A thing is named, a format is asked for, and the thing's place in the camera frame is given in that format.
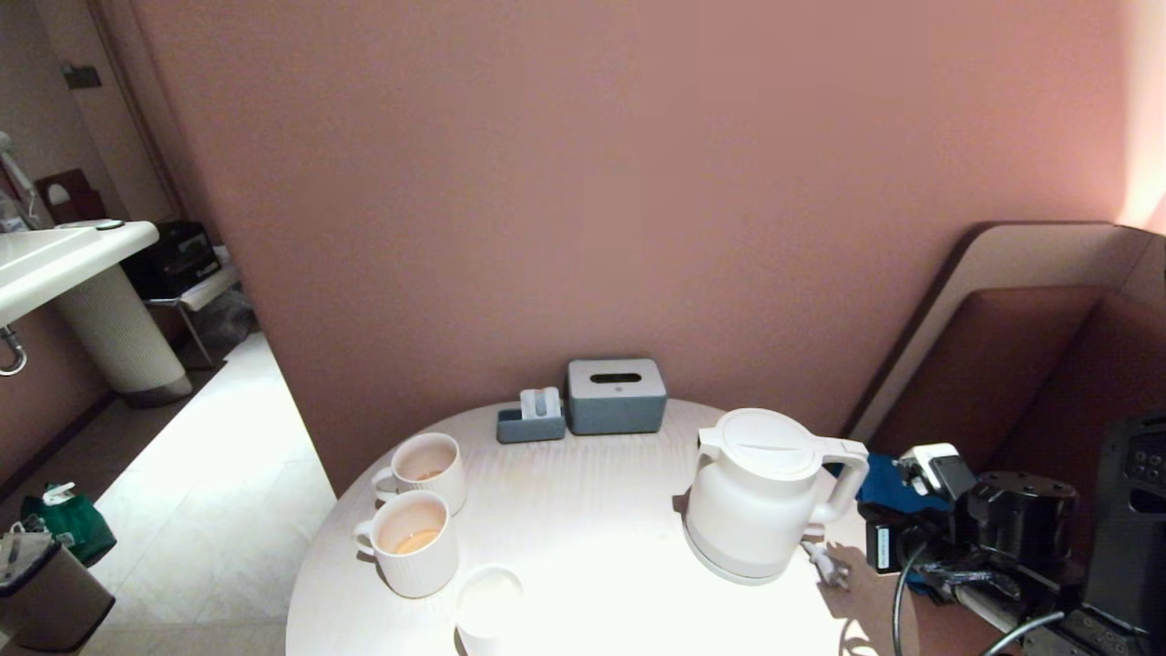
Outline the white ribbed mug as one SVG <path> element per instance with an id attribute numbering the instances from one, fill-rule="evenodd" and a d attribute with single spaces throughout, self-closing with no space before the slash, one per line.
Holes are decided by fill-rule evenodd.
<path id="1" fill-rule="evenodd" d="M 431 491 L 458 514 L 468 500 L 469 485 L 454 436 L 424 433 L 408 437 L 393 451 L 388 466 L 371 478 L 374 498 L 388 502 L 405 491 Z"/>
<path id="2" fill-rule="evenodd" d="M 375 559 L 396 595 L 421 599 L 454 580 L 461 558 L 454 512 L 434 491 L 405 491 L 353 529 L 354 546 Z"/>

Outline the brown wall holder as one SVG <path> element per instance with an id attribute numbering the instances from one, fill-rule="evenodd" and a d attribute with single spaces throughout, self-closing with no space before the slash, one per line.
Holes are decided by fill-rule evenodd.
<path id="1" fill-rule="evenodd" d="M 79 168 L 36 179 L 35 190 L 57 225 L 108 219 L 100 192 L 91 186 L 87 175 Z"/>

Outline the chrome sink faucet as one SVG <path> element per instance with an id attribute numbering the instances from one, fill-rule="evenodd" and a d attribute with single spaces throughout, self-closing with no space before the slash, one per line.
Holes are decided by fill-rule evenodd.
<path id="1" fill-rule="evenodd" d="M 45 224 L 37 216 L 36 204 L 38 195 L 36 188 L 13 157 L 14 147 L 13 139 L 3 131 L 0 131 L 0 165 L 3 167 L 5 174 L 8 174 L 13 182 L 16 183 L 16 186 L 24 192 L 26 216 L 28 216 L 30 230 L 45 230 Z"/>

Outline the white metal-leg rack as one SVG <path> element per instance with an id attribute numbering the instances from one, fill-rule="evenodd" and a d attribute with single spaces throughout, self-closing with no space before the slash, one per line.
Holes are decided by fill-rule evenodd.
<path id="1" fill-rule="evenodd" d="M 180 296 L 142 299 L 142 302 L 148 308 L 168 308 L 168 310 L 178 312 L 180 320 L 183 320 L 184 325 L 187 325 L 187 331 L 194 344 L 196 344 L 196 347 L 199 348 L 201 357 L 208 362 L 208 365 L 201 366 L 201 371 L 215 371 L 218 366 L 217 361 L 210 357 L 208 347 L 201 341 L 201 333 L 195 327 L 192 316 L 204 310 L 205 306 L 209 306 L 209 303 L 212 303 L 213 299 L 220 298 L 222 294 L 226 292 L 230 287 L 236 285 L 238 282 L 238 267 L 236 264 L 222 264 L 219 270 L 210 275 L 210 277 L 204 278 L 203 282 L 196 283 L 196 285 L 192 285 Z"/>

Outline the grey round kettle base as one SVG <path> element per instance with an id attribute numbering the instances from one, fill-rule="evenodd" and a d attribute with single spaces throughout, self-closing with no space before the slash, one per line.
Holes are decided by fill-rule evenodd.
<path id="1" fill-rule="evenodd" d="M 794 555 L 799 549 L 798 546 L 791 549 L 791 552 L 788 552 L 788 557 L 784 560 L 784 564 L 778 569 L 778 572 L 775 574 L 763 576 L 763 577 L 750 577 L 750 576 L 737 574 L 735 572 L 731 572 L 731 570 L 726 570 L 724 567 L 721 567 L 716 563 L 712 563 L 711 558 L 704 555 L 697 546 L 696 541 L 691 538 L 691 534 L 687 524 L 683 524 L 682 532 L 686 543 L 691 551 L 691 555 L 694 555 L 694 557 L 700 562 L 700 564 L 703 565 L 709 572 L 726 581 L 733 581 L 733 584 L 749 587 L 759 587 L 770 585 L 772 584 L 772 581 L 778 581 L 779 578 L 781 578 L 784 573 L 787 572 L 787 569 L 789 569 L 791 565 L 793 564 Z"/>

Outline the brown upholstered bench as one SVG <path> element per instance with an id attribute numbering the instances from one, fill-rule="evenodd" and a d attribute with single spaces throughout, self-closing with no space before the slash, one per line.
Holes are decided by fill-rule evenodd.
<path id="1" fill-rule="evenodd" d="M 1166 412 L 1166 312 L 1102 287 L 971 292 L 870 440 L 951 444 L 975 474 L 1070 484 L 1070 559 L 1094 548 L 1100 450 L 1121 419 Z"/>

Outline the white pedestal sink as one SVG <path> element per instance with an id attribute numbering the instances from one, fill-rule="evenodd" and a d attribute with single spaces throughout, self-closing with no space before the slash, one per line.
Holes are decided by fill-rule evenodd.
<path id="1" fill-rule="evenodd" d="M 0 235 L 0 325 L 87 282 L 159 241 L 149 221 L 114 230 L 36 230 Z"/>

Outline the grey plastic bag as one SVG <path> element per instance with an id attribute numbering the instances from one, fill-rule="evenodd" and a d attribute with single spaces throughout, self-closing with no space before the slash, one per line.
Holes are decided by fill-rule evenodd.
<path id="1" fill-rule="evenodd" d="M 220 350 L 243 343 L 259 323 L 250 296 L 230 288 L 194 315 L 194 325 L 208 350 Z"/>

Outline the white power plug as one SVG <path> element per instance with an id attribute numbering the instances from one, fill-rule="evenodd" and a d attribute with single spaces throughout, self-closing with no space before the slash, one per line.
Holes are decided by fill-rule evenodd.
<path id="1" fill-rule="evenodd" d="M 851 567 L 830 553 L 830 549 L 824 541 L 801 539 L 801 548 L 808 556 L 812 564 L 817 569 L 821 581 L 828 587 L 849 590 L 849 578 Z"/>

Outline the green bag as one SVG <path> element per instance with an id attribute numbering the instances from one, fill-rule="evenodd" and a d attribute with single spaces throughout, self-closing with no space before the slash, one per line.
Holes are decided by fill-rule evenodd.
<path id="1" fill-rule="evenodd" d="M 17 519 L 29 530 L 45 530 L 91 567 L 117 545 L 117 537 L 90 498 L 73 482 L 47 484 L 40 495 L 22 499 Z"/>

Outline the white ribbed sink pedestal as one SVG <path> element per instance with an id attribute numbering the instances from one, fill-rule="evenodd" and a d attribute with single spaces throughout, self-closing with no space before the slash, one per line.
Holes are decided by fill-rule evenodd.
<path id="1" fill-rule="evenodd" d="M 119 264 L 62 292 L 52 306 L 129 407 L 168 405 L 192 394 L 187 368 Z"/>

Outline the small grey sachet holder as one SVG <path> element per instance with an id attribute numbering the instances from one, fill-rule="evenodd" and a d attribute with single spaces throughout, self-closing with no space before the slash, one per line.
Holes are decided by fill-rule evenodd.
<path id="1" fill-rule="evenodd" d="M 496 423 L 496 440 L 503 445 L 561 440 L 566 432 L 567 421 L 563 415 L 525 419 L 521 408 L 503 408 Z"/>

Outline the smooth white handleless cup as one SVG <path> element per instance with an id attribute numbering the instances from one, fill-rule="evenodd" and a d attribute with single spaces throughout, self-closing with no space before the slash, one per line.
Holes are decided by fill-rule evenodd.
<path id="1" fill-rule="evenodd" d="M 526 591 L 515 570 L 471 570 L 455 598 L 455 636 L 464 656 L 507 656 L 525 615 Z"/>

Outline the black box appliance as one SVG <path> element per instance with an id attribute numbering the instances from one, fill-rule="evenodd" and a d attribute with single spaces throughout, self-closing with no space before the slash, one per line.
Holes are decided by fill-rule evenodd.
<path id="1" fill-rule="evenodd" d="M 208 230 L 199 223 L 167 221 L 157 228 L 157 242 L 120 264 L 141 299 L 178 298 L 222 270 Z"/>

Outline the white electric kettle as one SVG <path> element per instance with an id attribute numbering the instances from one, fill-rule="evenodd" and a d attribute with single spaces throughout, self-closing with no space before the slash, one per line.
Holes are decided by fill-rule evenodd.
<path id="1" fill-rule="evenodd" d="M 863 443 L 766 408 L 722 415 L 697 447 L 683 524 L 712 563 L 750 577 L 775 574 L 808 528 L 841 519 L 870 470 Z"/>

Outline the brown waste bin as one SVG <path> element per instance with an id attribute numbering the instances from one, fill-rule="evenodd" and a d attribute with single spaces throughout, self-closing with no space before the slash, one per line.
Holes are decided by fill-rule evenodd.
<path id="1" fill-rule="evenodd" d="M 115 606 L 69 548 L 14 523 L 0 536 L 0 632 L 34 653 L 73 653 Z"/>

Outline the blue folded cloth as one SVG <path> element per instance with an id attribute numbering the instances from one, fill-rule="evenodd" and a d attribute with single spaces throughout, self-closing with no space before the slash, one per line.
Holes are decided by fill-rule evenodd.
<path id="1" fill-rule="evenodd" d="M 944 499 L 936 496 L 920 496 L 916 491 L 908 488 L 901 482 L 895 461 L 887 454 L 869 456 L 870 472 L 862 484 L 854 501 L 848 503 L 848 509 L 841 519 L 827 527 L 827 532 L 833 536 L 833 531 L 840 528 L 843 537 L 854 537 L 858 519 L 861 519 L 861 507 L 863 505 L 876 505 L 887 507 L 891 514 L 913 514 L 923 507 L 948 507 Z M 886 527 L 879 528 L 879 573 L 890 573 L 890 530 Z"/>

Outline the grey blue tissue box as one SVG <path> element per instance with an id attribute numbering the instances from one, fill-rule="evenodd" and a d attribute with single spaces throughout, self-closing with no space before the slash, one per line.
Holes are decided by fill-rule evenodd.
<path id="1" fill-rule="evenodd" d="M 649 435 L 668 392 L 653 358 L 578 358 L 567 365 L 568 428 L 575 436 Z"/>

